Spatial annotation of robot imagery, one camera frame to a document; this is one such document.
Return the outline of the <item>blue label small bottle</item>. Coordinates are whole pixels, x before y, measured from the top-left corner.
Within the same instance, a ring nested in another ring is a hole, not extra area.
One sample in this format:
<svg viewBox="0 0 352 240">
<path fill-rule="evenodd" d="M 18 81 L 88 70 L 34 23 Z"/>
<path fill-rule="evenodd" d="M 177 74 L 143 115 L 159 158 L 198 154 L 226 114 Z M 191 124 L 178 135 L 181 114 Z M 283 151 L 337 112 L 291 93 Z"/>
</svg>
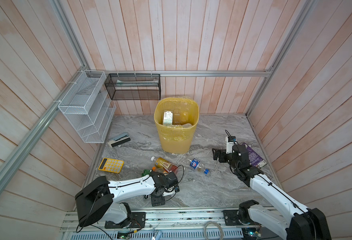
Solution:
<svg viewBox="0 0 352 240">
<path fill-rule="evenodd" d="M 200 173 L 203 173 L 204 175 L 209 175 L 210 174 L 210 170 L 207 169 L 202 163 L 201 161 L 197 160 L 197 159 L 192 159 L 190 160 L 190 167 L 195 170 L 198 171 Z"/>
</svg>

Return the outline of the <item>white opaque bottle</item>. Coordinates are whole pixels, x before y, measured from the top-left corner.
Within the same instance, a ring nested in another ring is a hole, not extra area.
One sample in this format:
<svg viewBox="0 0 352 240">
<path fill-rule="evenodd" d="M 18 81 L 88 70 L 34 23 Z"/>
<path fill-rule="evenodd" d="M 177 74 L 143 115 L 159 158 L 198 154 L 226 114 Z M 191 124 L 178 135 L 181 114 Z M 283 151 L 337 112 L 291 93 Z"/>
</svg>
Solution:
<svg viewBox="0 0 352 240">
<path fill-rule="evenodd" d="M 192 127 L 192 126 L 193 126 L 193 125 L 190 124 L 190 123 L 186 123 L 186 124 L 182 125 L 183 128 L 190 128 L 190 127 Z"/>
</svg>

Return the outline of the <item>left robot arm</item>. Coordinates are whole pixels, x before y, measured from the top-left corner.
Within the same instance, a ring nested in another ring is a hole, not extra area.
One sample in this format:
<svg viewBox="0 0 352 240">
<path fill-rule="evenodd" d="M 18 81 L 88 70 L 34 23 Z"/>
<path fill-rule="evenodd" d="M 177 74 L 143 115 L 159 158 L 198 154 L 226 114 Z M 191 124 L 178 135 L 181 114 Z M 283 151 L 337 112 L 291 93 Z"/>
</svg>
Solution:
<svg viewBox="0 0 352 240">
<path fill-rule="evenodd" d="M 105 221 L 106 228 L 131 227 L 138 217 L 124 200 L 146 196 L 156 207 L 165 204 L 166 195 L 179 191 L 179 180 L 174 172 L 150 172 L 144 177 L 126 181 L 108 181 L 105 176 L 98 177 L 75 196 L 78 226 L 84 228 Z"/>
</svg>

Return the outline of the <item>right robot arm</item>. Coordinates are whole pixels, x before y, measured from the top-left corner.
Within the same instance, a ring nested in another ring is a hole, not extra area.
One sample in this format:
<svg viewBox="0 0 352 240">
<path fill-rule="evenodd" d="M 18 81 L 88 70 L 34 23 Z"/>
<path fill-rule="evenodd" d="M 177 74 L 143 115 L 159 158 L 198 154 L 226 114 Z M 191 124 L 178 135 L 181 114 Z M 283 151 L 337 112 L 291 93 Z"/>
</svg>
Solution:
<svg viewBox="0 0 352 240">
<path fill-rule="evenodd" d="M 283 240 L 330 240 L 325 214 L 296 201 L 275 185 L 258 167 L 251 165 L 245 145 L 230 152 L 213 149 L 213 159 L 227 163 L 237 178 L 262 195 L 278 211 L 273 213 L 255 200 L 241 203 L 236 211 L 224 211 L 227 226 L 260 224 Z"/>
</svg>

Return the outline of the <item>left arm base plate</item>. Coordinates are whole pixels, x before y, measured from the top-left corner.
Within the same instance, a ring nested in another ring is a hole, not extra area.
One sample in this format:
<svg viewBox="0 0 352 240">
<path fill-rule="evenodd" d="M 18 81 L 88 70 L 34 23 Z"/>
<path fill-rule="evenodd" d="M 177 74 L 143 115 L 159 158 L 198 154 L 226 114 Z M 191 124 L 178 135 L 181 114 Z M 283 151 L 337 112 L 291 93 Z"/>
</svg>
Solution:
<svg viewBox="0 0 352 240">
<path fill-rule="evenodd" d="M 128 218 L 119 224 L 115 224 L 111 221 L 106 221 L 105 229 L 124 229 L 124 228 L 136 228 L 142 229 L 145 227 L 146 213 L 145 212 L 133 212 Z"/>
</svg>

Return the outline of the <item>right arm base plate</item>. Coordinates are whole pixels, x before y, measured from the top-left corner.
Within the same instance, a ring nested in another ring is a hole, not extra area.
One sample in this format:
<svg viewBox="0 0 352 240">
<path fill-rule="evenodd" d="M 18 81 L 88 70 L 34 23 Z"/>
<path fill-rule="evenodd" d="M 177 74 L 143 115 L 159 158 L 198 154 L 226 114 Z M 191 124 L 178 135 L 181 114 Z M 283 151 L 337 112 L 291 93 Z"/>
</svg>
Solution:
<svg viewBox="0 0 352 240">
<path fill-rule="evenodd" d="M 238 210 L 223 210 L 222 212 L 226 226 L 261 226 L 252 220 L 240 220 Z"/>
</svg>

